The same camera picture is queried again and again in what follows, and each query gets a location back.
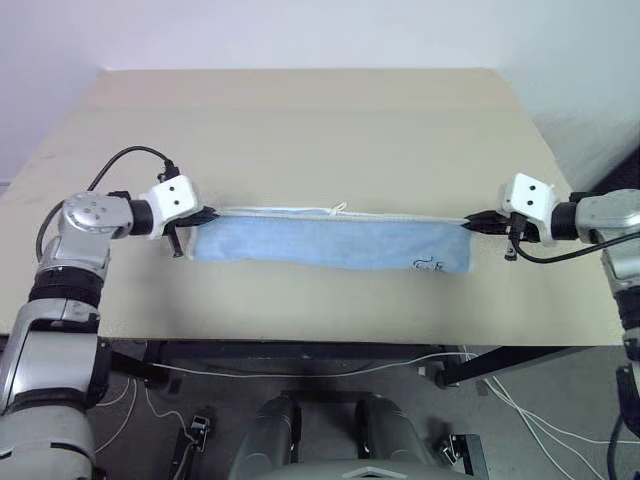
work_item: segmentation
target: floor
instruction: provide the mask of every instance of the floor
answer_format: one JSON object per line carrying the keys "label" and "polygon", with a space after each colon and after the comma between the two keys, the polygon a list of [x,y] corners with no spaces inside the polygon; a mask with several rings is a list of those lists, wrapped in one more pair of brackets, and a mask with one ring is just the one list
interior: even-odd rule
{"label": "floor", "polygon": [[[143,346],[127,346],[141,350]],[[617,416],[614,371],[625,362],[620,348],[593,348],[540,365],[502,375],[500,378],[521,407],[552,424],[597,440],[607,440]],[[217,366],[247,371],[340,372],[379,365],[367,360],[300,361],[236,360]],[[203,362],[180,362],[183,367],[202,370]],[[371,391],[394,400],[414,422],[427,445],[449,428],[454,433],[480,435],[492,480],[537,480],[565,478],[556,470],[525,429],[517,413],[488,392],[479,382],[441,390],[429,378],[418,375],[416,366],[387,369],[340,379],[227,379],[177,374],[179,394],[151,392],[156,409],[182,412],[190,421],[194,412],[215,412],[215,429],[205,453],[198,458],[194,479],[224,479],[244,430],[260,406],[282,390]],[[114,376],[104,401],[115,398],[126,380]],[[98,455],[110,478],[167,478],[178,421],[155,418],[139,384],[131,419],[122,434]],[[119,403],[89,412],[96,443],[104,443],[121,424],[131,405],[131,388]],[[301,461],[355,458],[353,405],[304,403]],[[606,477],[606,445],[594,446],[560,435],[578,449],[603,477]],[[624,431],[621,439],[631,439]],[[576,479],[595,477],[580,461],[553,441],[544,440],[558,463]],[[640,468],[640,446],[620,445],[618,476],[631,478]]]}

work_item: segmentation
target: metal bracket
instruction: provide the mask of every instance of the metal bracket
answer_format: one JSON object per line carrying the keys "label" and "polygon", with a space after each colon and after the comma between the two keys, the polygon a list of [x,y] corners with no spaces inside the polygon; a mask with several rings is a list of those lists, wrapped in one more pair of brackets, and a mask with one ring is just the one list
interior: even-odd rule
{"label": "metal bracket", "polygon": [[464,462],[464,471],[481,480],[489,480],[489,470],[478,435],[449,435],[439,449],[445,463]]}
{"label": "metal bracket", "polygon": [[496,375],[498,372],[533,365],[589,347],[499,347],[458,365],[438,372],[440,386],[452,386],[476,377]]}
{"label": "metal bracket", "polygon": [[[443,351],[444,352],[462,352],[462,350],[460,349],[460,347],[454,345],[454,346],[444,346],[443,347]],[[460,382],[452,382],[452,383],[445,383],[445,379],[444,379],[444,372],[445,371],[450,371],[454,368],[458,368],[460,367],[460,364],[462,364],[464,361],[462,359],[462,356],[458,356],[458,355],[449,355],[446,357],[442,357],[442,369],[438,370],[436,372],[436,376],[435,376],[435,382],[436,385],[442,389],[446,389],[449,387],[459,387],[460,386]]]}
{"label": "metal bracket", "polygon": [[640,361],[640,327],[631,328],[622,335],[627,358],[633,361]]}
{"label": "metal bracket", "polygon": [[194,415],[189,427],[189,435],[196,440],[194,445],[180,429],[173,451],[173,458],[171,459],[169,479],[188,480],[191,478],[195,452],[204,452],[210,430],[211,420],[209,418],[203,415]]}
{"label": "metal bracket", "polygon": [[497,211],[507,217],[512,213],[524,215],[527,221],[538,228],[540,242],[545,246],[553,246],[551,215],[557,203],[553,185],[518,173],[511,182],[502,185]]}
{"label": "metal bracket", "polygon": [[119,352],[111,353],[111,370],[144,381],[147,388],[154,390],[169,381],[169,372],[161,367],[145,363]]}

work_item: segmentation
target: robotic arm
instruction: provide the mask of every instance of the robotic arm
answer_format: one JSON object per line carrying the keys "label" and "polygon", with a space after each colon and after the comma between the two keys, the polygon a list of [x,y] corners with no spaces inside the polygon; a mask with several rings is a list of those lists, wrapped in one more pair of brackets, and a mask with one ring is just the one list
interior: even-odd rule
{"label": "robotic arm", "polygon": [[0,366],[2,478],[99,478],[84,411],[107,388],[110,350],[98,337],[98,306],[111,240],[175,235],[175,226],[216,216],[187,177],[175,171],[162,180],[139,200],[88,191],[63,203],[59,234],[43,252]]}
{"label": "robotic arm", "polygon": [[[574,193],[559,202],[553,187],[518,174],[500,191],[497,211],[467,217],[470,230],[508,235],[505,258],[546,264],[603,250],[602,264],[618,303],[625,330],[623,344],[628,365],[618,368],[616,379],[620,413],[640,437],[640,190],[616,190],[606,195]],[[536,258],[521,242],[552,247],[559,240],[580,239],[592,247],[551,258]]]}

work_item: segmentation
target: white wall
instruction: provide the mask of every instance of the white wall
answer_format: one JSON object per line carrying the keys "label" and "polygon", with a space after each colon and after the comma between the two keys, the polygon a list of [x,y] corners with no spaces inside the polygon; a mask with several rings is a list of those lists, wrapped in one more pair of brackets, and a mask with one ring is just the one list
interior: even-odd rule
{"label": "white wall", "polygon": [[497,68],[578,188],[640,141],[638,0],[5,0],[0,8],[0,179],[98,67]]}

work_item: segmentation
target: white cable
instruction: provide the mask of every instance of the white cable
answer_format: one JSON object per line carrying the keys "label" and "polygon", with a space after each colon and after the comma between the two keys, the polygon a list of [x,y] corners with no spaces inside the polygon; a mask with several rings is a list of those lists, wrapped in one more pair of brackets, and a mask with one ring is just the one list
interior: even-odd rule
{"label": "white cable", "polygon": [[186,447],[184,447],[184,453],[182,454],[182,460],[180,460],[180,465],[178,465],[178,470],[176,470],[175,475],[173,476],[173,480],[178,480],[180,478],[180,474],[182,473],[182,469],[187,463],[187,455],[189,454],[189,449],[192,447],[193,442],[189,442]]}
{"label": "white cable", "polygon": [[113,437],[111,437],[109,440],[107,440],[107,442],[104,445],[102,445],[101,447],[96,449],[96,453],[100,453],[102,450],[104,450],[109,445],[111,445],[111,443],[116,438],[118,438],[118,435],[120,435],[120,433],[124,430],[124,427],[127,426],[127,422],[129,421],[129,417],[131,417],[131,412],[133,412],[133,407],[135,407],[135,405],[136,405],[137,396],[138,396],[138,384],[134,380],[133,381],[133,399],[131,400],[131,406],[129,407],[129,411],[127,412],[127,415],[124,417],[124,422],[122,422],[122,425],[120,425],[120,428],[118,428],[118,430],[116,430],[116,433],[113,434]]}
{"label": "white cable", "polygon": [[[493,385],[491,385],[489,382],[487,382],[485,380],[486,384],[489,386],[489,388],[491,389],[491,391],[493,393],[498,392],[498,390],[495,389],[495,387]],[[545,454],[545,456],[549,459],[549,461],[551,463],[553,463],[553,465],[558,469],[558,471],[560,471],[560,473],[562,473],[565,477],[567,477],[569,480],[576,480],[575,478],[573,478],[571,475],[569,475],[564,468],[562,468],[558,462],[556,462],[556,459],[553,458],[551,456],[551,454],[547,451],[547,449],[545,448],[544,444],[542,443],[542,441],[540,440],[540,437],[538,437],[538,434],[535,432],[535,430],[533,429],[533,427],[531,426],[531,424],[529,423],[529,420],[527,419],[527,416],[522,412],[521,409],[516,408],[516,412],[518,412],[518,414],[520,415],[520,418],[522,418],[522,421],[524,422],[524,424],[527,426],[527,428],[529,429],[529,432],[531,433],[531,435],[533,435],[533,438],[535,439],[536,443],[538,444],[538,446],[540,447],[540,449],[542,450],[542,452]]]}
{"label": "white cable", "polygon": [[111,405],[115,405],[120,400],[122,400],[124,398],[124,396],[127,394],[127,392],[129,391],[129,385],[131,385],[131,378],[130,377],[127,378],[127,385],[124,387],[124,390],[122,391],[122,393],[120,395],[118,395],[117,398],[114,398],[113,400],[111,400],[109,402],[97,403],[96,407],[109,407]]}
{"label": "white cable", "polygon": [[178,417],[178,420],[180,420],[180,425],[182,425],[184,436],[187,437],[189,440],[191,440],[193,443],[198,443],[196,439],[189,434],[189,431],[187,430],[187,425],[184,423],[184,418],[182,418],[182,415],[180,414],[180,412],[177,412],[176,410],[169,410],[168,412],[158,413],[158,411],[155,409],[155,407],[151,403],[151,398],[149,398],[149,390],[146,387],[144,389],[144,393],[147,397],[147,404],[149,405],[149,408],[151,408],[151,412],[153,413],[154,416],[156,416],[157,418],[166,418],[169,415],[175,415],[176,417]]}
{"label": "white cable", "polygon": [[[465,354],[468,354],[469,356],[467,357],[467,360],[469,360],[472,357],[477,357],[476,354],[470,353],[467,351],[467,347],[466,346],[462,346]],[[493,379],[496,381],[496,383],[499,383],[498,379],[496,377],[493,377]],[[489,387],[491,387],[491,385],[488,383],[487,379],[484,380],[484,382],[489,385]],[[527,415],[527,417],[536,420],[539,420],[540,422],[544,423],[547,427],[555,430],[558,433],[561,433],[563,435],[567,435],[569,437],[573,437],[577,440],[582,440],[583,442],[586,443],[591,443],[593,445],[609,445],[609,440],[592,440],[590,438],[587,437],[583,437],[581,435],[578,435],[577,433],[573,433],[573,432],[568,432],[566,430],[562,430],[561,428],[556,427],[555,425],[549,423],[547,420],[545,420],[544,418],[542,418],[539,415],[536,415],[535,413],[533,413],[530,410],[527,410],[525,408],[520,407],[519,405],[516,405],[515,402],[513,402],[513,400],[509,400],[508,398],[506,398],[504,395],[502,395],[499,391],[492,389],[493,393],[500,399],[502,400],[504,403],[506,403],[507,405],[509,405],[511,408],[520,408],[522,410],[522,412]],[[626,444],[626,445],[640,445],[640,441],[637,440],[620,440],[618,441],[618,444]]]}
{"label": "white cable", "polygon": [[[496,385],[498,385],[498,387],[500,387],[500,389],[503,391],[504,393],[504,399],[509,401],[509,405],[514,406],[514,408],[518,411],[518,413],[521,413],[521,416],[524,417],[529,417],[527,415],[527,413],[518,406],[518,404],[513,400],[513,398],[511,397],[511,395],[509,395],[509,392],[507,391],[507,389],[505,388],[505,386],[495,377],[492,377],[492,380],[494,382],[496,382]],[[584,456],[578,452],[577,450],[575,450],[574,448],[570,447],[569,445],[567,445],[566,443],[562,442],[560,439],[558,439],[557,437],[555,437],[554,435],[552,435],[551,433],[549,433],[544,427],[542,427],[542,425],[540,425],[540,422],[536,421],[533,418],[529,417],[529,420],[531,420],[540,430],[542,430],[542,432],[544,432],[549,438],[551,438],[552,440],[554,440],[555,442],[557,442],[559,445],[563,446],[564,448],[566,448],[567,450],[569,450],[570,452],[572,452],[574,455],[576,455],[588,468],[589,470],[591,470],[593,472],[593,474],[598,477],[600,480],[605,480],[604,477],[602,475],[600,475],[597,470],[595,468],[593,468],[593,466],[587,461],[586,458],[584,458]]]}
{"label": "white cable", "polygon": [[173,365],[165,365],[163,363],[152,363],[151,365],[155,367],[166,368],[168,370],[175,370],[176,372],[183,373],[191,373],[193,375],[207,375],[211,377],[224,377],[224,378],[344,378],[344,377],[354,377],[356,375],[364,375],[367,373],[378,372],[380,370],[385,370],[387,368],[394,367],[403,367],[405,365],[411,365],[414,363],[421,362],[422,360],[427,360],[432,357],[446,357],[446,356],[454,356],[454,355],[473,355],[469,353],[462,352],[444,352],[444,353],[431,353],[429,355],[423,355],[422,357],[414,358],[413,360],[407,360],[405,362],[396,362],[396,363],[387,363],[385,365],[380,365],[378,367],[367,368],[365,370],[357,370],[355,372],[345,372],[345,373],[329,373],[329,374],[320,374],[320,375],[296,375],[296,374],[273,374],[273,373],[259,373],[259,374],[235,374],[235,373],[221,373],[221,372],[203,372],[202,370],[191,370],[188,368],[182,367],[174,367]]}

